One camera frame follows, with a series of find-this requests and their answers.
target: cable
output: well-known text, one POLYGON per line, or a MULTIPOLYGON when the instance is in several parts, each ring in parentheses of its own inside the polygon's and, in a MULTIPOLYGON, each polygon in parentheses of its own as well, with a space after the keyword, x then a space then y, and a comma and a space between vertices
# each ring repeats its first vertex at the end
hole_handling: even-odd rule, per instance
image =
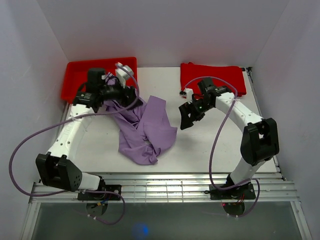
POLYGON ((22 194, 24 195, 27 195, 29 197, 47 197, 47 196, 52 196, 52 195, 56 195, 56 194, 61 194, 61 193, 65 193, 65 192, 68 192, 67 190, 62 190, 62 191, 56 191, 56 192, 51 192, 51 193, 46 193, 46 194, 34 194, 34 193, 29 193, 29 192, 26 192, 25 190, 23 190, 17 183, 17 181, 15 180, 15 177, 13 175, 13 170, 12 170, 12 165, 13 165, 13 161, 14 161, 14 158, 15 158, 15 155, 17 153, 17 151, 19 150, 19 148, 28 140, 32 139, 33 137, 43 133, 43 132, 46 132, 48 130, 51 130, 51 129, 54 129, 58 126, 61 126, 61 125, 64 125, 64 124, 67 124, 67 123, 70 123, 76 119, 81 119, 81 118, 84 118, 84 117, 90 117, 90 116, 102 116, 102 115, 110 115, 110 114, 117 114, 117 113, 121 113, 123 111, 126 111, 128 109, 131 109, 135 104, 136 102, 139 100, 139 86, 138 86, 138 82, 137 80, 135 79, 135 77, 129 72, 127 71, 124 67, 122 67, 121 65, 119 65, 118 63, 115 65, 118 69, 121 69, 122 71, 124 71, 126 74, 128 74, 132 80, 134 81, 134 84, 136 85, 136 98, 134 99, 134 101, 127 107, 123 108, 123 109, 120 109, 118 111, 112 111, 112 112, 101 112, 101 113, 87 113, 87 114, 82 114, 82 115, 78 115, 78 116, 75 116, 73 118, 70 118, 68 120, 65 120, 65 121, 62 121, 62 122, 59 122, 59 123, 56 123, 52 126, 48 126, 40 131, 37 131, 33 134, 31 134, 30 136, 27 136, 25 139, 23 139, 19 144, 18 146, 16 146, 16 148, 13 150, 12 154, 11 154, 11 157, 10 157, 10 160, 9 160, 9 175, 10 175, 10 179, 13 183, 13 185, 15 186, 15 188, 21 192, 22 194))
POLYGON ((256 181, 256 183, 258 185, 258 192, 257 192, 257 195, 256 195, 256 198, 255 198, 255 201, 254 201, 253 205, 250 207, 250 209, 247 212, 245 212, 244 214, 238 216, 238 217, 244 217, 244 216, 248 215, 254 209, 254 207, 256 206, 256 204, 258 202, 258 199, 259 199, 259 196, 260 196, 260 184, 259 184, 258 179, 256 179, 256 178, 252 178, 252 179, 247 178, 247 179, 245 179, 245 180, 243 180, 241 182, 238 182, 237 184, 234 184, 232 186, 218 187, 217 185, 215 185, 214 180, 212 178, 212 161, 213 161, 215 148, 216 148, 216 145, 217 145, 217 142, 218 142, 219 135, 220 135, 220 133, 222 131, 222 128, 224 127, 224 125, 225 125, 225 123, 226 123, 226 121, 227 121, 227 119, 228 119, 228 117, 229 117, 229 115, 230 115, 230 113, 232 111, 232 108, 234 107, 234 105, 236 103, 236 99, 238 97, 238 90, 233 85, 231 85, 229 82, 227 82, 227 81, 225 81, 225 80, 223 80, 223 79, 221 79, 219 77, 215 77, 215 76, 199 76, 199 77, 196 77, 196 78, 192 79, 191 81, 189 81, 184 87, 186 88, 190 83, 192 83, 192 82, 194 82, 194 81, 196 81, 198 79, 203 79, 203 78, 217 79, 217 80, 227 84, 229 87, 231 87, 234 90, 234 98, 233 98, 233 101, 231 103, 231 106, 230 106, 228 112, 226 113, 226 115, 225 115, 225 117, 224 117, 224 119, 223 119, 223 121, 222 121, 222 123, 221 123, 221 125, 220 125, 220 127, 219 127, 219 129, 218 129, 218 131, 216 133, 216 135, 215 135, 214 141, 213 141, 213 145, 212 145, 212 149, 211 149, 211 153, 210 153, 210 159, 209 159, 209 177, 210 177, 210 182, 211 182, 212 186, 215 189, 219 190, 219 191, 226 191, 226 190, 234 189, 236 187, 239 187, 242 184, 246 184, 246 183, 250 182, 251 180, 255 180, 256 181))
POLYGON ((84 213, 84 212, 79 212, 79 211, 76 211, 78 214, 81 214, 81 215, 84 215, 84 216, 88 216, 88 217, 91 217, 93 218, 94 220, 98 220, 99 222, 103 223, 103 224, 106 224, 106 225, 115 225, 117 224, 118 222, 121 221, 121 219, 124 217, 125 213, 126 213, 126 202, 125 202, 125 199, 118 193, 115 193, 113 191, 92 191, 92 190, 86 190, 87 193, 94 193, 94 194, 110 194, 111 195, 116 195, 117 197, 121 198, 122 202, 123 202, 123 207, 122 207, 122 214, 121 216, 116 220, 116 221, 113 221, 113 222, 109 222, 107 220, 103 220, 101 218, 98 218, 96 216, 93 216, 93 215, 90 215, 90 214, 87 214, 87 213, 84 213))

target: folded red cloth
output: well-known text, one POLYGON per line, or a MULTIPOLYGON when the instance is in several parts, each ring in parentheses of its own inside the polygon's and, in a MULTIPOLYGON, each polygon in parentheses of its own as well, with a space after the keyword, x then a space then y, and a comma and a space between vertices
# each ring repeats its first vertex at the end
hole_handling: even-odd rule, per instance
MULTIPOLYGON (((185 89, 186 84, 190 82, 192 79, 195 79, 197 77, 202 77, 202 76, 217 77, 225 80, 226 82, 230 83, 232 86, 234 86, 237 89, 239 97, 247 94, 245 79, 244 79, 244 75, 241 67, 205 66, 205 65, 196 65, 196 64, 193 64, 192 62, 181 63, 180 65, 181 90, 183 91, 185 89)), ((188 85, 188 88, 192 89, 194 94, 201 94, 197 85, 199 81, 194 81, 188 85)), ((218 87, 226 85, 225 83, 217 79, 213 79, 213 83, 218 87)))

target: white table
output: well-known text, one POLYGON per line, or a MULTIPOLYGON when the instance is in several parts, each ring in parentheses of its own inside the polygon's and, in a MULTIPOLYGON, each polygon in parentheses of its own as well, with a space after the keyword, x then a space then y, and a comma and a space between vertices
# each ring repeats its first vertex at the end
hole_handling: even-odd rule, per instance
MULTIPOLYGON (((179 96, 180 67, 138 68, 140 96, 147 102, 149 96, 166 100, 166 112, 173 127, 178 127, 176 142, 158 157, 155 165, 138 165, 118 152, 119 128, 108 116, 96 116, 79 145, 75 164, 83 172, 93 173, 207 173, 209 156, 217 130, 224 114, 217 109, 205 113, 194 126, 180 130, 179 106, 185 99, 179 96)), ((247 94, 241 101, 256 114, 258 107, 246 72, 243 72, 247 94)), ((213 156, 212 172, 229 173, 238 164, 241 131, 228 120, 224 125, 213 156)), ((259 172, 275 173, 273 160, 265 163, 259 172)))

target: gray wall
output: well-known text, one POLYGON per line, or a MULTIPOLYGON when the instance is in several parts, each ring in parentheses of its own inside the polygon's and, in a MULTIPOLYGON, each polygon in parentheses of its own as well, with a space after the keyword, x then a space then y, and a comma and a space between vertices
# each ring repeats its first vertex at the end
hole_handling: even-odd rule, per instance
POLYGON ((320 239, 320 2, 291 0, 253 68, 264 117, 278 123, 278 160, 320 239))
MULTIPOLYGON (((9 179, 8 163, 15 146, 28 135, 59 122, 60 87, 67 59, 36 0, 0 1, 0 239, 20 237, 29 197, 9 179)), ((26 191, 39 180, 35 158, 45 153, 55 131, 27 142, 13 163, 26 191)))
POLYGON ((289 0, 37 0, 70 61, 252 66, 289 0))

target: purple towel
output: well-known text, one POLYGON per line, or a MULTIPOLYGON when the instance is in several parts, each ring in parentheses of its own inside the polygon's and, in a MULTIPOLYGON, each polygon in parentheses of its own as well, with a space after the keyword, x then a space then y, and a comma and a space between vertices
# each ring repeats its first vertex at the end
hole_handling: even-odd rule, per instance
MULTIPOLYGON (((112 117, 120 128, 119 152, 139 165, 152 165, 158 161, 157 156, 175 143, 178 129, 170 126, 165 100, 155 96, 150 96, 148 103, 140 100, 142 106, 112 117)), ((123 109, 116 101, 104 104, 107 111, 123 109)))

